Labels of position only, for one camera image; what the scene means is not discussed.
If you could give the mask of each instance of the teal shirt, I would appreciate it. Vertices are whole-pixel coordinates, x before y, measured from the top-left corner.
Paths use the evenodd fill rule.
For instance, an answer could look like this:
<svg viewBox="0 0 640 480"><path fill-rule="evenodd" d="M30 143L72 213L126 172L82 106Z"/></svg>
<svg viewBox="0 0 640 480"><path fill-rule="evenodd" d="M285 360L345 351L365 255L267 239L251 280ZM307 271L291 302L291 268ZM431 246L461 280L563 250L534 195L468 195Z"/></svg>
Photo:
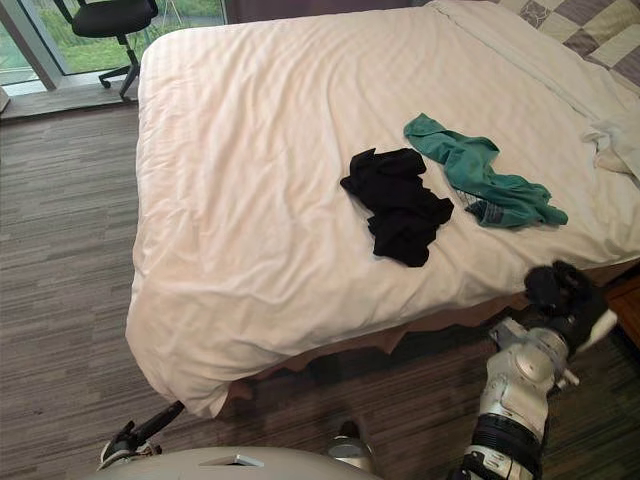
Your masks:
<svg viewBox="0 0 640 480"><path fill-rule="evenodd" d="M567 214L548 204L551 194L544 186L493 171L491 162L500 150L488 138L447 130L424 113L404 127L404 135L416 150L444 165L451 186L500 207L497 216L472 210L480 225L511 228L567 223Z"/></svg>

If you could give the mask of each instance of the floor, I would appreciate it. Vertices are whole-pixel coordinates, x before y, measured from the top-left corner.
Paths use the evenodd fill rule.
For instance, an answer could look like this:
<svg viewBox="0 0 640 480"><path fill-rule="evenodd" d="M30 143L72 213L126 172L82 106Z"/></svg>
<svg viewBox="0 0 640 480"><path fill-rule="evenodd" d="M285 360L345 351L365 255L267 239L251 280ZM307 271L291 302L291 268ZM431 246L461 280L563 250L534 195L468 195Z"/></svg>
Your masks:
<svg viewBox="0 0 640 480"><path fill-rule="evenodd" d="M127 420L165 406L123 337L136 130L135 105L2 125L0 479L80 478ZM640 289L625 295L637 305ZM215 420L183 414L158 441L319 452L354 417L385 478L444 478L470 438L492 352L486 328L411 334L391 356L345 352L276 374L254 385L253 402ZM640 478L637 350L618 332L574 371L580 387L551 400L545 478Z"/></svg>
<svg viewBox="0 0 640 480"><path fill-rule="evenodd" d="M109 89L103 88L99 83L94 83L59 88L51 92L45 91L12 96L9 104L0 114L0 121L3 124L10 124L16 120L39 115L89 108L100 109L104 106L119 105L122 103L122 99L118 94L121 84L122 80L115 80ZM127 91L127 96L134 102L137 100L137 80Z"/></svg>

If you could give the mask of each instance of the white cloth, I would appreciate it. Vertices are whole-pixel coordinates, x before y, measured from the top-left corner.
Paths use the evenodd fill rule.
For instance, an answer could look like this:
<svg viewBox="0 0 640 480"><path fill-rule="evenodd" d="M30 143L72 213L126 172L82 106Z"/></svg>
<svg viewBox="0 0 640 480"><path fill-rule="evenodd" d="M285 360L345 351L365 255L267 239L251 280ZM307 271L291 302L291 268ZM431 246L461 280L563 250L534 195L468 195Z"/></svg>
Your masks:
<svg viewBox="0 0 640 480"><path fill-rule="evenodd" d="M561 258L640 256L632 180L593 168L592 120L637 106L501 7L425 7L182 30L145 53L140 195L127 324L151 385L216 415L228 382L325 344L519 291ZM567 226L485 229L456 208L423 268L372 254L368 212L339 186L351 157L408 142L425 112L501 149Z"/></svg>
<svg viewBox="0 0 640 480"><path fill-rule="evenodd" d="M593 123L582 139L596 143L596 166L640 180L640 108Z"/></svg>

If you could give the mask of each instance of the white duvet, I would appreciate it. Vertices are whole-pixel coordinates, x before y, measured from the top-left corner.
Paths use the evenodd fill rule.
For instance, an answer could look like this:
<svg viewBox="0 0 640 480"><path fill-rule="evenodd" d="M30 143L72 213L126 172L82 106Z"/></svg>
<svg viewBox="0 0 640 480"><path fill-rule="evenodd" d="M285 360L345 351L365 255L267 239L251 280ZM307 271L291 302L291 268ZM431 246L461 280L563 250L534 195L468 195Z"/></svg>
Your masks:
<svg viewBox="0 0 640 480"><path fill-rule="evenodd" d="M527 270L640 256L640 194L593 168L592 121L640 108L600 67L490 3L171 33L140 78L140 194L127 339L151 385L216 415L228 383L306 350L519 291ZM487 136L569 223L486 229L455 204L423 268L372 254L339 186L424 112Z"/></svg>

